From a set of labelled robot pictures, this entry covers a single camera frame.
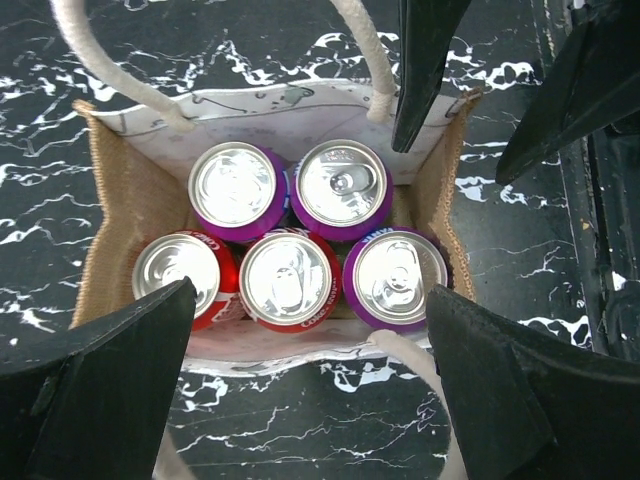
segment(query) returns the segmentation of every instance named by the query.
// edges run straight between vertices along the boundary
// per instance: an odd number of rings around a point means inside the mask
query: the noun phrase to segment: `can top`
[[[188,183],[193,208],[218,227],[242,227],[269,208],[276,172],[269,157],[248,143],[227,142],[196,161]]]
[[[132,276],[136,300],[189,277],[197,293],[196,317],[211,306],[220,289],[220,265],[215,254],[204,242],[183,233],[166,235],[147,245],[136,260]]]
[[[382,160],[352,140],[331,140],[311,150],[296,177],[300,202],[326,225],[350,227],[370,218],[387,191]]]
[[[311,239],[276,233],[259,240],[240,267],[240,295],[256,316],[297,325],[324,306],[331,290],[329,260]]]
[[[356,295],[376,318],[408,325],[424,318],[427,292],[447,284],[436,247],[413,232],[391,231],[371,240],[354,265]]]

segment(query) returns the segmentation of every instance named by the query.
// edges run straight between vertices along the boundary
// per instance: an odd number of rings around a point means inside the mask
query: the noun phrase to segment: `black marble surface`
[[[87,4],[107,52],[168,94],[366,76],[328,0]],[[395,0],[365,4],[396,63]],[[444,93],[482,85],[487,92],[469,124],[453,221],[478,303],[589,347],[559,159],[513,186],[493,181],[500,152],[557,52],[559,12],[559,2],[550,0],[476,0],[453,39]],[[42,0],[5,2],[0,14],[0,349],[6,351],[68,327],[102,220],[86,126],[71,101],[87,99],[101,110],[131,102],[69,53]],[[329,34],[337,34],[331,47],[318,46]],[[201,479],[437,478],[448,430],[435,395],[387,359],[323,361],[255,379],[184,373],[170,424]]]

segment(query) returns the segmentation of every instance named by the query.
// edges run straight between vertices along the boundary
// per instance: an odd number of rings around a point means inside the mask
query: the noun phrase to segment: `soda can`
[[[147,245],[133,267],[133,296],[138,300],[184,277],[196,289],[193,331],[246,315],[231,250],[214,236],[193,230],[165,235]]]
[[[340,262],[318,235],[280,228],[253,244],[240,266],[249,316],[281,333],[305,332],[331,315],[342,288]]]
[[[344,263],[345,299],[376,329],[424,328],[426,296],[437,283],[448,283],[442,255],[420,232],[408,228],[383,228],[366,236]]]
[[[370,148],[331,140],[296,166],[291,206],[312,232],[333,241],[358,240],[378,228],[391,211],[393,181]]]
[[[229,242],[261,237],[289,209],[284,161],[248,143],[222,143],[207,150],[191,169],[187,189],[202,227]]]

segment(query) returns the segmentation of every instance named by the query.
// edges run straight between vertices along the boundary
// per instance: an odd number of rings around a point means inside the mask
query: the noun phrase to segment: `red can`
[[[245,316],[233,253],[213,235],[194,230],[175,232],[147,245],[133,268],[133,296],[137,300],[184,277],[191,279],[197,292],[193,331]]]
[[[278,228],[247,252],[240,297],[251,318],[281,333],[305,332],[327,319],[340,299],[340,262],[321,237]]]

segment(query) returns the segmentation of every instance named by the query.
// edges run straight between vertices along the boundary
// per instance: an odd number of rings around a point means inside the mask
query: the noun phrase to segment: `black object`
[[[627,282],[609,297],[605,325],[610,352],[640,363],[640,283]]]
[[[400,98],[392,147],[413,145],[442,86],[449,44],[471,0],[399,0]]]
[[[591,136],[589,147],[604,286],[600,329],[611,355],[640,362],[640,135],[606,128]]]
[[[436,287],[429,337],[470,480],[632,479],[640,365],[568,345]]]
[[[637,0],[614,0],[588,10],[503,152],[498,183],[511,183],[560,148],[640,110],[634,46],[639,19]]]
[[[640,135],[640,111],[613,122],[611,129],[618,135]]]
[[[194,296],[175,282],[0,358],[0,478],[151,478]]]

